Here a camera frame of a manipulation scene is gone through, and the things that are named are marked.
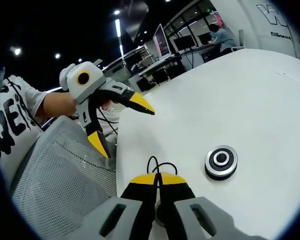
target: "gray mesh chair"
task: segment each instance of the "gray mesh chair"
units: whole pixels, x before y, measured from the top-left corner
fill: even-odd
[[[114,145],[110,144],[110,151],[115,156]],[[23,160],[11,194],[20,214],[41,238],[64,236],[117,195],[116,160],[101,156],[81,126],[59,117]]]

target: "desk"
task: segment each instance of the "desk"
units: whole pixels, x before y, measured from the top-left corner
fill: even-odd
[[[121,114],[118,196],[146,173],[154,155],[159,163],[174,163],[193,193],[232,215],[242,232],[274,239],[289,226],[300,210],[300,60],[243,49],[145,98],[154,116],[131,109]],[[237,170],[225,181],[211,180],[204,170],[207,153],[219,145],[238,155]],[[160,170],[174,173],[169,166]]]
[[[173,62],[177,62],[181,59],[180,55],[172,55],[169,58],[166,58],[165,60],[159,60],[158,62],[155,62],[154,64],[148,66],[145,70],[139,73],[139,76],[142,77],[146,74],[151,74],[158,69],[164,67],[165,65]]]
[[[185,70],[189,71],[192,68],[196,68],[204,64],[205,60],[203,59],[203,55],[209,54],[215,50],[218,51],[218,49],[216,49],[216,46],[212,45],[212,46],[201,46],[196,49],[193,49],[192,51],[187,50],[183,53],[180,52],[182,56],[181,62]]]

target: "black cord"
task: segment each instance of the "black cord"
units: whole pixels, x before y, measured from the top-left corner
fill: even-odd
[[[156,173],[158,174],[158,173],[159,173],[159,163],[158,163],[158,160],[157,160],[157,158],[156,158],[155,156],[151,156],[151,157],[149,158],[148,164],[147,164],[147,166],[146,166],[146,173],[147,173],[147,174],[149,173],[149,165],[150,165],[151,159],[154,159],[154,160],[155,160],[155,165],[156,165],[155,168],[157,168]]]
[[[191,55],[192,55],[192,69],[194,69],[195,59],[194,59],[194,50],[190,47]]]
[[[118,121],[109,121],[109,120],[105,120],[101,117],[97,117],[98,120],[101,120],[101,121],[104,121],[104,122],[107,122],[107,123],[111,123],[111,124],[118,124],[119,122]]]
[[[13,87],[14,91],[16,92],[16,94],[18,95],[18,97],[20,98],[20,104],[23,106],[23,109],[25,109],[25,111],[28,113],[29,117],[31,118],[31,120],[34,122],[34,124],[36,124],[39,128],[41,128],[41,126],[38,124],[38,122],[35,120],[35,118],[31,115],[30,111],[28,110],[24,99],[22,98],[22,96],[20,95],[20,93],[18,92],[18,90],[16,89],[15,85],[13,82],[11,82],[11,80],[7,77],[6,78],[9,82],[9,84]]]
[[[174,171],[175,171],[175,175],[178,175],[178,169],[177,169],[177,167],[173,164],[173,163],[171,163],[171,162],[163,162],[163,163],[160,163],[158,166],[156,166],[153,170],[152,170],[152,172],[154,173],[156,170],[158,170],[161,166],[163,166],[163,165],[170,165],[170,166],[172,166],[173,168],[174,168]]]
[[[159,163],[158,163],[158,160],[157,160],[157,158],[156,158],[155,156],[151,156],[151,157],[149,158],[149,160],[148,160],[148,164],[147,164],[147,166],[146,166],[146,173],[147,173],[147,174],[149,173],[149,165],[150,165],[151,159],[154,159],[154,160],[155,160],[155,165],[156,165],[156,167],[152,170],[152,173],[154,173],[154,172],[156,171],[156,173],[159,174],[159,173],[160,173],[159,168],[160,168],[161,166],[163,166],[163,165],[170,165],[170,166],[172,166],[172,167],[174,168],[174,170],[175,170],[175,175],[178,175],[178,169],[177,169],[177,167],[176,167],[173,163],[171,163],[171,162],[163,162],[163,163],[160,163],[160,164],[159,164]]]
[[[108,119],[106,118],[106,116],[104,115],[104,113],[101,111],[101,109],[98,108],[98,110],[99,110],[99,112],[102,114],[102,116],[104,117],[104,121],[106,121],[106,122],[109,124],[110,128],[112,128],[112,130],[115,132],[115,134],[118,135],[117,131],[114,129],[114,127],[113,127],[113,126],[111,125],[111,123],[108,121]]]

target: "gray gripper housing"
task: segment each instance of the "gray gripper housing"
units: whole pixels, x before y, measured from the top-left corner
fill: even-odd
[[[209,240],[265,240],[238,230],[232,216],[205,197],[176,201],[174,205],[182,220],[187,240],[208,239],[202,228],[211,235]]]
[[[210,240],[266,240],[238,230],[232,216],[205,197],[176,201],[174,204],[182,220],[187,240],[208,239],[202,228],[211,235]],[[141,201],[112,197],[87,214],[80,228],[53,239],[105,240],[114,227],[111,240],[129,240],[141,205]]]

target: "ceiling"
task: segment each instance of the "ceiling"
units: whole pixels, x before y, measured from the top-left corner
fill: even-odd
[[[106,0],[96,5],[10,5],[0,6],[0,63],[7,75],[23,77],[38,90],[59,85],[59,73],[71,63],[104,60],[103,66],[121,56],[117,38],[115,10],[123,9],[132,0]],[[149,12],[133,43],[122,32],[125,52],[152,39],[159,23],[165,25],[191,0],[145,0]],[[15,56],[10,47],[21,48]]]

